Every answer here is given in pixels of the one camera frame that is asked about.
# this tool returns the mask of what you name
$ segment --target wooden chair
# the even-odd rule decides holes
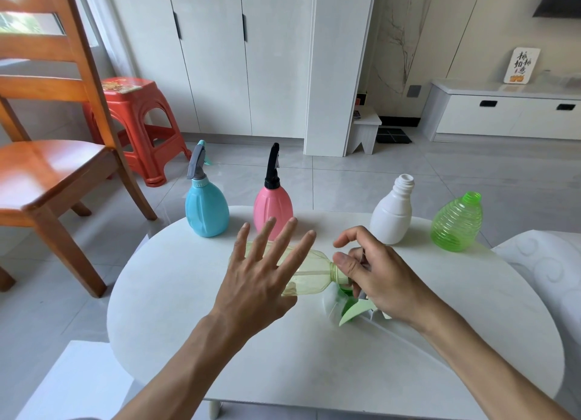
[[[117,172],[145,218],[155,212],[131,173],[112,120],[75,0],[0,0],[0,12],[54,13],[65,35],[0,33],[0,59],[74,62],[81,79],[0,75],[0,123],[12,144],[0,148],[0,225],[33,227],[94,297],[106,286],[58,217],[85,217],[80,199]],[[31,141],[7,98],[88,102],[104,145],[72,140]],[[11,277],[0,269],[2,288]]]

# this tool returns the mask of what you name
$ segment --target white round table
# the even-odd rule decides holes
[[[136,380],[147,383],[206,315],[228,264],[236,233],[252,208],[230,207],[215,238],[197,236],[185,219],[156,234],[129,260],[107,312],[111,347]],[[297,211],[300,237],[317,231],[316,250],[368,213]],[[554,397],[564,370],[563,345],[548,310],[527,282],[476,243],[449,253],[429,239],[430,221],[413,218],[394,246],[417,274],[543,392]],[[251,231],[250,239],[256,232]],[[252,402],[442,419],[485,420],[461,380],[413,329],[358,317],[338,327],[322,295],[296,306],[252,338],[208,391],[209,400]]]

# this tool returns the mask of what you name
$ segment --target drawer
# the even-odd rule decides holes
[[[452,95],[438,124],[438,133],[508,135],[526,99]]]
[[[581,101],[528,98],[509,135],[581,140]]]

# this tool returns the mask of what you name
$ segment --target blue spray bottle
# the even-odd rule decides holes
[[[192,187],[185,198],[185,217],[200,236],[216,236],[228,228],[230,211],[224,194],[204,174],[206,142],[200,140],[189,161],[187,179]]]

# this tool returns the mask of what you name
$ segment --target forearm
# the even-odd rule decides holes
[[[114,420],[190,420],[218,374],[242,346],[222,318],[206,316]]]
[[[490,420],[573,420],[445,303],[435,303],[430,314],[422,335],[462,379]]]

